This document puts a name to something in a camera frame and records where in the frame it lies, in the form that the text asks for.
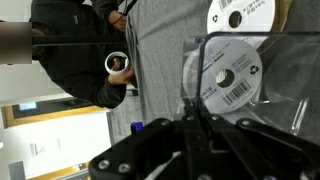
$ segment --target screw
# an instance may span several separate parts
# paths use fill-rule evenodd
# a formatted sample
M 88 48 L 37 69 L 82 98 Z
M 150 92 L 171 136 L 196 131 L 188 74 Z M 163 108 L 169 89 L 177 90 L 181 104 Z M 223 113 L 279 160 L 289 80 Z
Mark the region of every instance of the screw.
M 212 180 L 210 176 L 202 174 L 198 177 L 198 180 Z
M 110 165 L 110 162 L 109 162 L 109 161 L 107 161 L 107 160 L 102 160 L 102 161 L 100 161 L 100 163 L 99 163 L 99 168 L 100 168 L 100 169 L 107 169 L 107 168 L 109 167 L 109 165 Z
M 211 119 L 214 120 L 214 121 L 216 121 L 216 120 L 219 119 L 219 116 L 212 116 Z
M 247 125 L 250 124 L 250 122 L 249 121 L 243 121 L 242 124 L 247 126 Z
M 263 177 L 263 180 L 277 180 L 277 178 L 274 176 L 265 176 Z
M 130 165 L 126 163 L 120 164 L 118 171 L 122 174 L 125 174 L 130 171 Z
M 194 120 L 194 116 L 189 116 L 189 117 L 187 118 L 187 120 L 188 120 L 188 121 L 193 121 L 193 120 Z
M 162 121 L 161 125 L 162 125 L 162 126 L 166 126 L 166 125 L 168 125 L 169 123 L 170 123 L 169 120 L 165 120 L 165 121 Z

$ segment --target person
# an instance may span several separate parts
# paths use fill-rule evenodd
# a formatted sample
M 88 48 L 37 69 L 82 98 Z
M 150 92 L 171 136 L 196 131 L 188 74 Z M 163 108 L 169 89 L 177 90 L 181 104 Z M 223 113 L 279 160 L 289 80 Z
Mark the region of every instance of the person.
M 125 42 L 126 17 L 118 12 L 115 0 L 33 0 L 32 34 L 44 35 L 119 35 Z M 108 45 L 76 45 L 33 48 L 51 80 L 70 95 L 96 106 L 115 108 L 124 99 L 126 85 L 134 78 L 133 67 L 121 76 L 109 75 L 106 56 L 119 49 Z M 115 59 L 114 70 L 120 67 Z

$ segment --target black sleeve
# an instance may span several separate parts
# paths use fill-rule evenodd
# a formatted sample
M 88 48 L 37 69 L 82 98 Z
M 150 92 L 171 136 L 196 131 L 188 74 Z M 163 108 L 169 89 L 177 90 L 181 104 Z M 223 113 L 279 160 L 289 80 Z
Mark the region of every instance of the black sleeve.
M 111 11 L 118 11 L 117 0 L 91 0 L 92 7 L 104 22 L 108 22 Z
M 101 79 L 87 73 L 75 74 L 63 81 L 54 81 L 72 96 L 88 100 L 96 106 L 113 109 L 122 103 L 126 85 L 113 86 L 107 77 Z

